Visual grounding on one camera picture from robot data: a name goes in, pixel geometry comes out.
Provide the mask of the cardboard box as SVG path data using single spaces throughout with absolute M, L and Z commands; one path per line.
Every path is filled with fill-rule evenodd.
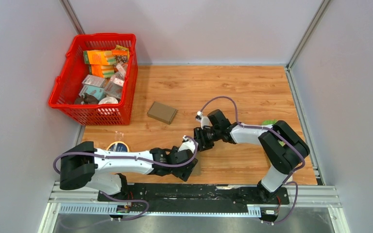
M 177 112 L 178 110 L 176 108 L 155 101 L 149 108 L 147 116 L 170 125 Z
M 198 159 L 194 169 L 192 170 L 191 176 L 199 176 L 202 173 L 202 161 Z

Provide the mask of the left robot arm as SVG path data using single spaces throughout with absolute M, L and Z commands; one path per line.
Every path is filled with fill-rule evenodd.
M 198 159 L 192 140 L 180 147 L 153 148 L 140 152 L 110 151 L 95 148 L 92 141 L 83 142 L 58 156 L 53 162 L 60 174 L 60 189 L 88 187 L 124 201 L 129 195 L 125 172 L 143 175 L 173 175 L 186 182 Z

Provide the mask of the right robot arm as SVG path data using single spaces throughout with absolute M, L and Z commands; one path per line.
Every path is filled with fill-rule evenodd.
M 263 148 L 271 163 L 267 174 L 257 184 L 257 196 L 263 203 L 270 203 L 277 197 L 277 190 L 296 167 L 304 165 L 305 158 L 310 154 L 305 141 L 283 120 L 264 126 L 231 123 L 219 109 L 207 116 L 198 111 L 196 120 L 201 124 L 194 129 L 199 151 L 213 148 L 219 140 Z

